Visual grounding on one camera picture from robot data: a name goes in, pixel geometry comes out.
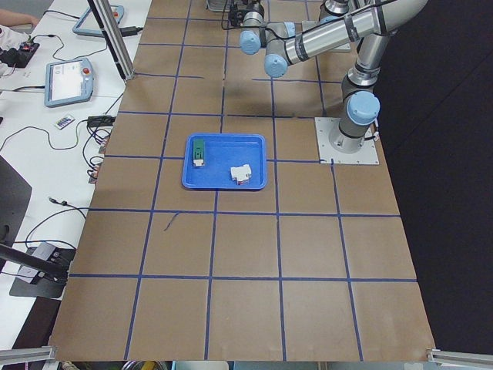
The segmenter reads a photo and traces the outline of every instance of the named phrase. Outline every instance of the robotic arm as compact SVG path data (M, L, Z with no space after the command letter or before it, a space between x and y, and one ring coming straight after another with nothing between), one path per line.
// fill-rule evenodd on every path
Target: robotic arm
M294 24L266 23L260 0L249 0L243 17L240 47L246 54L266 49L264 68L271 77L283 76L288 66L348 42L359 42L358 57L344 77L344 111L330 133L330 143L343 153L357 152L364 134L380 111L373 86L381 58L391 36L416 16L428 0L326 0L320 6L319 22L295 34Z

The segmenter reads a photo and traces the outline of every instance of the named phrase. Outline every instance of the person's hand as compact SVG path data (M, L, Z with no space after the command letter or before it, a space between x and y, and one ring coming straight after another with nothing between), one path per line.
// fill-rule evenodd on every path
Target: person's hand
M39 23L39 19L36 18L35 16L31 16L29 18L29 23L31 23L33 27L36 27Z

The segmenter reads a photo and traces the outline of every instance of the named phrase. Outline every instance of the black wall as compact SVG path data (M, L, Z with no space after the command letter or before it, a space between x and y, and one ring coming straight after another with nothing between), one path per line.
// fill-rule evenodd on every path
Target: black wall
M375 94L436 347L493 354L493 1L430 0Z

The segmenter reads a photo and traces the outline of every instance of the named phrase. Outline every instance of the white mounting plate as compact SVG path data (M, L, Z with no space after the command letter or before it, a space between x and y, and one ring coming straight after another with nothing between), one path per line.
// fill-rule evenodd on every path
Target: white mounting plate
M317 21L302 21L301 22L301 29L304 31L307 31L308 29L312 29L318 24ZM350 52L351 51L351 46L349 43L338 46L337 48L333 48L331 50L327 50L328 52Z
M369 164L378 165L377 149L373 140L365 141L357 153L346 154L335 150L329 143L329 132L337 125L340 118L315 117L315 128L317 130L318 154L320 163L331 164ZM366 136L371 136L368 129Z

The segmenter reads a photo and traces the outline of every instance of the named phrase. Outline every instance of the green object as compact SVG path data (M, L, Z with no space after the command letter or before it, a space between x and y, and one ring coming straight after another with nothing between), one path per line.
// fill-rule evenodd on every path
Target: green object
M203 139L196 139L193 141L193 165L196 167L206 164L206 144Z

